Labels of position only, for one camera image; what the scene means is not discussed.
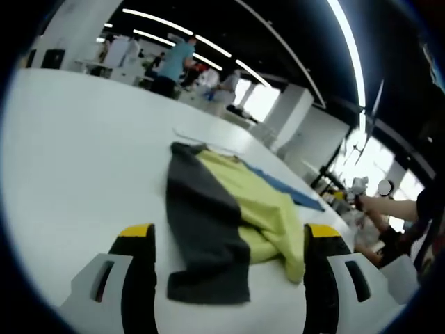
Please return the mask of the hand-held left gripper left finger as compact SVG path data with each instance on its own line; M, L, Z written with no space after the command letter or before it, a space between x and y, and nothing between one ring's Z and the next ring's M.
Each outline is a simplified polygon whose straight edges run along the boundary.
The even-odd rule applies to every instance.
M58 311L76 333L156 333L155 227L130 226L75 275Z

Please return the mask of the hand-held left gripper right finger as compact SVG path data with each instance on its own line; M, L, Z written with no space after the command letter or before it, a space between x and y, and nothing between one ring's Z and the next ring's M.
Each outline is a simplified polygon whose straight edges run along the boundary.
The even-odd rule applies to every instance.
M361 253L351 253L328 225L306 224L305 333L379 333L400 313L406 294Z

